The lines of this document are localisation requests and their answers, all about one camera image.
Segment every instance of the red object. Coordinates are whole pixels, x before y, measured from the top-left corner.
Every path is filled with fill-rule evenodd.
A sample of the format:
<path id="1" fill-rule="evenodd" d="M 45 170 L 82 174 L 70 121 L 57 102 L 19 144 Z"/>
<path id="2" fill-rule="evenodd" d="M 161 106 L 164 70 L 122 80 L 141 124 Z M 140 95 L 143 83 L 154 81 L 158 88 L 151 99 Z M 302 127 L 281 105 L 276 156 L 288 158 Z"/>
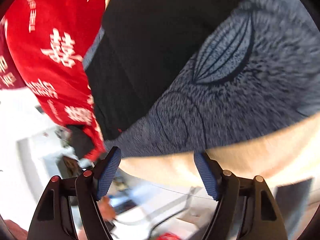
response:
<path id="1" fill-rule="evenodd" d="M 85 125 L 104 152 L 82 60 L 100 28 L 105 0 L 15 0 L 6 13 L 7 43 L 26 85 L 57 124 Z"/>
<path id="2" fill-rule="evenodd" d="M 5 220 L 4 223 L 17 240 L 27 239 L 28 231 L 22 229 L 18 224 L 11 220 Z"/>
<path id="3" fill-rule="evenodd" d="M 26 86 L 11 57 L 5 38 L 5 20 L 0 23 L 0 89 L 17 89 Z"/>
<path id="4" fill-rule="evenodd" d="M 156 240 L 181 240 L 179 236 L 173 233 L 165 233 L 160 235 Z"/>

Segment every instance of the fuzzy gray fabric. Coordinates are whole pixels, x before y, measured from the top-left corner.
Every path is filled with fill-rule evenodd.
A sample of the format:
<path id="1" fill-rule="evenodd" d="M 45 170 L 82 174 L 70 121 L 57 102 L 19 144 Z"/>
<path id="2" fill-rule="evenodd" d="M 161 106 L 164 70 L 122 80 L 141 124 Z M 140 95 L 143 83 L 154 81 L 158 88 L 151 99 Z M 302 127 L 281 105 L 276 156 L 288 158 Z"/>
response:
<path id="1" fill-rule="evenodd" d="M 117 139 L 122 157 L 257 138 L 320 109 L 320 33 L 300 0 L 246 0 Z"/>

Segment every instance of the wire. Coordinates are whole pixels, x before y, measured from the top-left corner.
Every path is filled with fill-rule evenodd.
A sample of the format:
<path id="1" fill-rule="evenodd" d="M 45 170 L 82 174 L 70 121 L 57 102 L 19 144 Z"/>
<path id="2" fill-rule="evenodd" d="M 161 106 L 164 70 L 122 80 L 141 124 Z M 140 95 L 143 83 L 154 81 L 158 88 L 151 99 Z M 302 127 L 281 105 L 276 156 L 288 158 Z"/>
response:
<path id="1" fill-rule="evenodd" d="M 201 188 L 200 187 L 196 187 L 196 188 L 193 188 L 191 187 L 191 189 L 193 190 L 193 194 L 198 192 Z M 133 222 L 124 222 L 124 221 L 119 221 L 117 219 L 114 219 L 114 221 L 120 223 L 120 224 L 123 224 L 123 225 L 126 225 L 126 226 L 136 226 L 136 225 L 140 225 L 141 223 L 145 222 L 146 220 L 151 220 L 153 218 L 155 218 L 156 216 L 162 214 L 163 212 L 169 210 L 170 208 L 173 208 L 175 206 L 177 206 L 178 204 L 180 204 L 181 202 L 183 202 L 185 199 L 188 200 L 188 198 L 190 198 L 192 195 L 190 194 L 184 194 L 182 197 L 174 200 L 174 201 L 171 201 L 169 202 L 167 205 L 151 212 L 150 214 L 146 215 L 144 218 L 140 219 L 140 220 L 137 220 L 137 221 L 133 221 Z"/>
<path id="2" fill-rule="evenodd" d="M 155 224 L 155 225 L 151 228 L 151 230 L 150 230 L 150 232 L 149 232 L 149 235 L 148 235 L 148 238 L 147 238 L 148 240 L 151 239 L 152 232 L 153 232 L 159 225 L 161 225 L 162 223 L 166 222 L 168 219 L 170 219 L 170 218 L 178 215 L 179 213 L 187 210 L 187 209 L 190 207 L 190 197 L 192 197 L 192 195 L 194 194 L 195 189 L 196 189 L 196 188 L 193 188 L 193 187 L 190 188 L 190 191 L 189 191 L 189 194 L 188 194 L 188 197 L 187 197 L 187 200 L 186 200 L 186 205 L 184 206 L 183 209 L 181 209 L 181 210 L 175 212 L 174 214 L 170 215 L 169 217 L 161 220 L 159 223 Z"/>

